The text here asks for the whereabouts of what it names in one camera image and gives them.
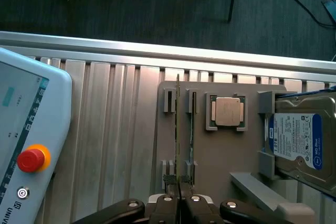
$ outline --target red button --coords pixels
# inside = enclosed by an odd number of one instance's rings
[[[38,149],[25,150],[17,157],[17,166],[26,173],[36,172],[44,163],[44,154]]]

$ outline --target black cable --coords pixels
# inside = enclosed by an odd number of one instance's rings
[[[315,16],[313,15],[313,13],[311,13],[311,11],[308,10],[308,8],[306,8],[303,3],[301,3],[299,0],[294,0],[296,3],[298,3],[299,6],[301,6],[308,14],[309,16],[319,25],[325,28],[329,28],[329,29],[335,29],[336,26],[335,25],[329,25],[329,24],[324,24],[322,22],[319,22]]]

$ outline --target gray fixture plate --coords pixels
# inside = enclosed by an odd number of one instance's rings
[[[186,174],[190,151],[189,89],[197,90],[199,112],[196,114],[194,139],[195,189],[198,194],[209,195],[215,204],[227,198],[239,198],[230,183],[230,172],[258,172],[258,151],[264,146],[264,120],[258,114],[258,91],[285,91],[280,85],[180,82],[180,150],[181,173]],[[165,89],[174,89],[175,81],[161,82],[158,89],[158,114],[156,135],[155,192],[162,193],[162,161],[174,160],[175,114],[164,112]],[[233,97],[235,93],[248,100],[248,130],[218,127],[217,131],[205,129],[206,93],[219,97]]]

